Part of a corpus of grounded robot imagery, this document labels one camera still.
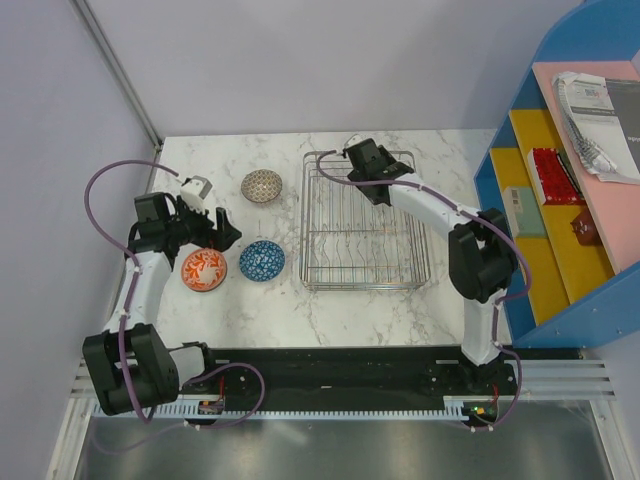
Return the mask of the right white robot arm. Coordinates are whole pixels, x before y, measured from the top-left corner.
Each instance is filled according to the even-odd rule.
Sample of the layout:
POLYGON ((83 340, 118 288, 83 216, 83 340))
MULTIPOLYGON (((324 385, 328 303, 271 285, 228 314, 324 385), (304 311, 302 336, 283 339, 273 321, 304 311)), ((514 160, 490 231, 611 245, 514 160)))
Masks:
POLYGON ((385 204, 428 225, 448 247, 448 275, 464 298, 462 353, 469 362, 458 368, 467 392, 483 392, 494 381, 489 363, 499 355, 497 319, 517 267, 506 232, 506 219, 496 210, 461 204, 427 184, 408 164, 371 139, 355 135, 343 156, 352 171, 350 182, 374 205, 385 204))

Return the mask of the blue triangle pattern bowl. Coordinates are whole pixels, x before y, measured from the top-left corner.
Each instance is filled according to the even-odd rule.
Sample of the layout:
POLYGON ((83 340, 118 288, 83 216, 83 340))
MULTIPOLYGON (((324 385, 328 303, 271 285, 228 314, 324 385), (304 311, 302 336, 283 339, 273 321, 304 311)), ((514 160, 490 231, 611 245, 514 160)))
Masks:
POLYGON ((284 269, 285 253, 275 242, 259 240, 248 245, 240 254, 241 273, 254 282, 267 282, 284 269))

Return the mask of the metal wire dish rack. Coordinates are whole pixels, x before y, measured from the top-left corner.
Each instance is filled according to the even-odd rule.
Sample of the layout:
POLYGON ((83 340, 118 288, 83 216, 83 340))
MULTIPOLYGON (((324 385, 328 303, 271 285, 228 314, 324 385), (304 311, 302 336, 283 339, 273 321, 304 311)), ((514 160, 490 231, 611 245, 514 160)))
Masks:
POLYGON ((303 156, 299 275, 312 291, 413 290, 430 279, 426 226, 318 171, 303 156))

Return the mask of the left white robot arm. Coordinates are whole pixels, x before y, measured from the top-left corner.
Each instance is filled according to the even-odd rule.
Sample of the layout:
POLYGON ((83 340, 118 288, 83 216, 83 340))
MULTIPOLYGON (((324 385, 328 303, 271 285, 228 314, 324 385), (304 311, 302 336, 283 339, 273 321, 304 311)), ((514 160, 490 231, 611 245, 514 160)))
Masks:
POLYGON ((223 208, 209 217, 204 193, 151 193, 134 199, 137 221, 125 247, 125 279, 103 331, 82 353, 94 390, 109 416, 142 412, 177 399, 179 368, 155 324, 166 282, 186 245, 228 250, 241 238, 223 208))

